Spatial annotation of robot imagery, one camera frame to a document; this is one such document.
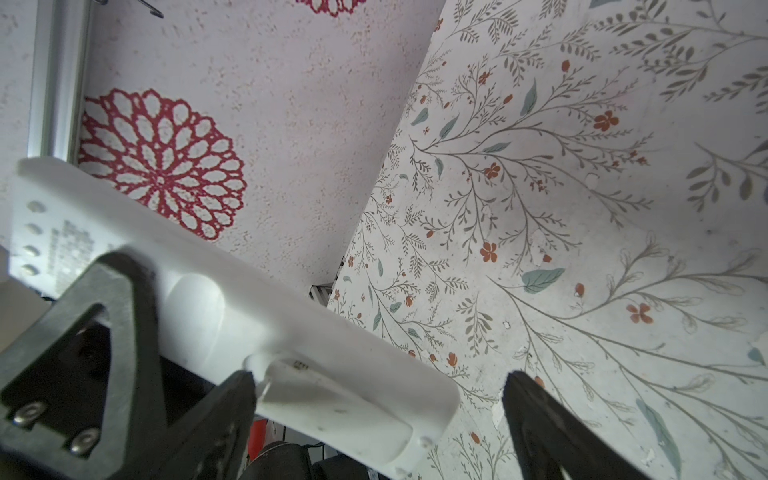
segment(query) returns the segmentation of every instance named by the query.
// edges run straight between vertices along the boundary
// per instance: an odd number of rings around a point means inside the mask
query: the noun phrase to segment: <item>screw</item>
[[[43,402],[30,402],[16,410],[13,415],[13,422],[20,427],[31,426],[35,420],[40,418],[47,407]]]
[[[101,430],[98,428],[94,427],[93,429],[83,430],[72,439],[72,443],[69,445],[69,452],[78,457],[86,455],[98,443],[100,436]]]

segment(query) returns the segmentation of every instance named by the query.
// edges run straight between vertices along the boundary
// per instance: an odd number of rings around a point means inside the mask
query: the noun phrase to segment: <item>floral wallpaper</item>
[[[766,21],[447,2],[329,302],[462,392],[411,478],[520,478],[515,369],[651,478],[768,478]]]
[[[243,162],[232,139],[185,101],[154,90],[86,98],[78,167],[215,240],[243,207]]]

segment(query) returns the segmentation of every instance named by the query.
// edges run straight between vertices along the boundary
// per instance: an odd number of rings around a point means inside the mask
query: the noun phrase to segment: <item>metal rail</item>
[[[78,162],[91,0],[38,0],[27,156]]]

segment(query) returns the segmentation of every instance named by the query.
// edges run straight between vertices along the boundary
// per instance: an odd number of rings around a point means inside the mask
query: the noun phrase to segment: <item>red mandala pattern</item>
[[[186,101],[154,90],[86,98],[78,157],[81,170],[207,240],[243,207],[232,139]]]
[[[296,0],[296,3],[303,3],[312,7],[315,13],[327,13],[336,17],[339,12],[352,13],[355,7],[366,0]]]

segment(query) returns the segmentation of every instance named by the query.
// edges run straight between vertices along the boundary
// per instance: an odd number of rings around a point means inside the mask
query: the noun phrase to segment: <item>pink speckled surface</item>
[[[291,0],[157,2],[160,20],[110,2],[94,8],[86,97],[154,89],[213,118],[247,183],[216,245],[304,291],[333,280],[443,3],[368,0],[333,17]],[[23,17],[0,18],[15,47],[0,61],[19,65],[1,74],[13,97],[5,173],[25,152],[31,56],[19,56],[32,52],[35,11],[2,8]]]

